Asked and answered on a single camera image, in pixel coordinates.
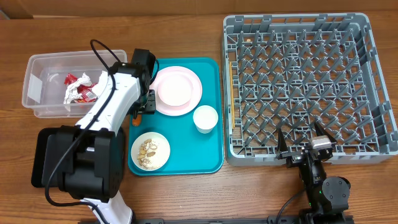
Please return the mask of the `orange carrot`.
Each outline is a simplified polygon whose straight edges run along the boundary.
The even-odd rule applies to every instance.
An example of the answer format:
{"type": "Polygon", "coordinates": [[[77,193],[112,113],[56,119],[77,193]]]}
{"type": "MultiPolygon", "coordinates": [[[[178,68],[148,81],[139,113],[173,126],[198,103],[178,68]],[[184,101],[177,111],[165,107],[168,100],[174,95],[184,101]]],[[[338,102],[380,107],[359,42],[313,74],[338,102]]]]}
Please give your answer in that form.
{"type": "Polygon", "coordinates": [[[141,121],[142,121],[142,115],[139,114],[139,115],[136,116],[136,118],[132,119],[131,124],[133,126],[139,126],[141,124],[141,121]]]}

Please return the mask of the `white napkin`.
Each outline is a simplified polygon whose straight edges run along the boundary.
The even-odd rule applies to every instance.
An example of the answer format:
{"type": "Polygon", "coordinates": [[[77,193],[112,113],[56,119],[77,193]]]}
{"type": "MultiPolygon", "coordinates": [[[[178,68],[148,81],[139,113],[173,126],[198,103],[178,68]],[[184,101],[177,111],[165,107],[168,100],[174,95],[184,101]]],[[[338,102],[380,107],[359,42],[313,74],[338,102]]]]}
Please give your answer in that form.
{"type": "Polygon", "coordinates": [[[107,86],[107,83],[108,83],[108,73],[102,71],[101,75],[99,76],[98,83],[91,88],[91,91],[99,98],[102,92],[104,91],[105,87],[107,86]]]}

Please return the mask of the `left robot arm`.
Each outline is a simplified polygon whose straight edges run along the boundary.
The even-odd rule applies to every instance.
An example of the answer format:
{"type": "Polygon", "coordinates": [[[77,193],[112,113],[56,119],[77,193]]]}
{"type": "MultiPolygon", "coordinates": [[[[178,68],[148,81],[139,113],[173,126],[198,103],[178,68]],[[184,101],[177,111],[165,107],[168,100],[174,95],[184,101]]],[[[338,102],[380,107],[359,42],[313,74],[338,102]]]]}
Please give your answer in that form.
{"type": "Polygon", "coordinates": [[[100,223],[134,221],[134,212],[119,192],[124,162],[124,139],[119,132],[127,114],[154,112],[154,92],[149,86],[158,71],[158,60],[115,62],[108,68],[94,106],[76,125],[58,130],[55,145],[62,155],[50,178],[74,202],[55,202],[46,187],[50,204],[87,206],[100,223]]]}

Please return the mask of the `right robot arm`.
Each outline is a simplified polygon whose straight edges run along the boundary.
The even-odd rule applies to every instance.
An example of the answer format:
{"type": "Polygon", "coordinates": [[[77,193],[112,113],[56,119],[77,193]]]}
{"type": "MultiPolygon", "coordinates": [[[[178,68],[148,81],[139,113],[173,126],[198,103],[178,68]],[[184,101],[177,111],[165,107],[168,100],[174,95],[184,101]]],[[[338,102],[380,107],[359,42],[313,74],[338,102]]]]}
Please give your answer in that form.
{"type": "Polygon", "coordinates": [[[318,123],[314,123],[316,136],[307,146],[290,152],[281,129],[277,130],[277,159],[284,159],[288,168],[298,167],[303,190],[292,196],[279,210],[275,222],[284,218],[282,213],[295,198],[307,194],[309,207],[299,211],[295,218],[285,218],[287,223],[353,223],[346,217],[351,184],[344,177],[328,177],[323,162],[333,157],[337,140],[318,123]]]}

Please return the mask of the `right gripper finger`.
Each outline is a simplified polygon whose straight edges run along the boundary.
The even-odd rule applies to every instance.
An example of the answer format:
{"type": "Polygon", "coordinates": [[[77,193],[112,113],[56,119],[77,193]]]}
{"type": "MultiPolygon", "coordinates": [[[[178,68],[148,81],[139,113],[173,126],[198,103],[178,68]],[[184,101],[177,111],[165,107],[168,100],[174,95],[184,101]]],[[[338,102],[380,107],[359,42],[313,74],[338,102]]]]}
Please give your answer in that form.
{"type": "Polygon", "coordinates": [[[284,139],[284,134],[280,128],[277,130],[277,134],[278,134],[277,150],[279,152],[287,152],[288,147],[284,139]]]}
{"type": "Polygon", "coordinates": [[[318,121],[314,122],[314,128],[317,136],[327,136],[332,144],[337,143],[337,140],[329,132],[327,132],[318,121]]]}

